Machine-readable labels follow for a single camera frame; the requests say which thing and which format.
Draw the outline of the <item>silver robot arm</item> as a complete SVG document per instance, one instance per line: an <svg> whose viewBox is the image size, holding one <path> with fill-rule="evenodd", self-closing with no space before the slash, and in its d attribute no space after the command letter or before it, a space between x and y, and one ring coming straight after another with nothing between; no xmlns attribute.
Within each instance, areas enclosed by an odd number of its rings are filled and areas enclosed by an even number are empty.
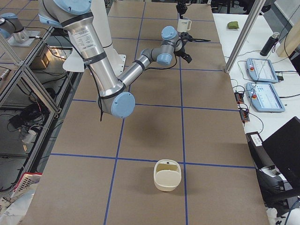
<svg viewBox="0 0 300 225"><path fill-rule="evenodd" d="M192 36L166 26L161 31L160 47L144 49L128 69L116 75L111 62L120 56L112 47L107 11L102 0L40 0L39 19L41 23L68 31L83 66L94 78L101 113L117 118L126 118L133 112L135 97L126 88L149 69L151 63L168 67L174 56L187 62L192 60L185 52L185 44L194 41Z"/></svg>
<svg viewBox="0 0 300 225"><path fill-rule="evenodd" d="M103 0L39 0L40 22L56 28L62 28L69 33L72 45L83 47L83 44L94 46L100 42L104 47L111 45L110 28L108 26L107 12ZM0 33L4 38L11 35L20 35L21 41L27 41L24 26L14 13L0 15ZM178 31L173 26L163 28L163 40L180 40ZM110 42L104 44L105 37Z"/></svg>

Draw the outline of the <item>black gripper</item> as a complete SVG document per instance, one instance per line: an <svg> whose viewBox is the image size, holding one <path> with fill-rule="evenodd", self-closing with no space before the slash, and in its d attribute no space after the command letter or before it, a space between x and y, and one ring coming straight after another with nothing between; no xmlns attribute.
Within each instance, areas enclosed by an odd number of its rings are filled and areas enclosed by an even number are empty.
<svg viewBox="0 0 300 225"><path fill-rule="evenodd" d="M187 7L186 7L187 1L186 0L177 0L177 14L178 14L178 18L181 19L183 18L183 15L186 13L187 11Z"/></svg>
<svg viewBox="0 0 300 225"><path fill-rule="evenodd" d="M175 55L184 59L187 63L192 61L192 58L189 54L185 52L185 45L189 40L190 35L187 32L182 32L179 35L179 39L176 42ZM202 39L202 38L191 38L190 42L210 42L211 40Z"/></svg>

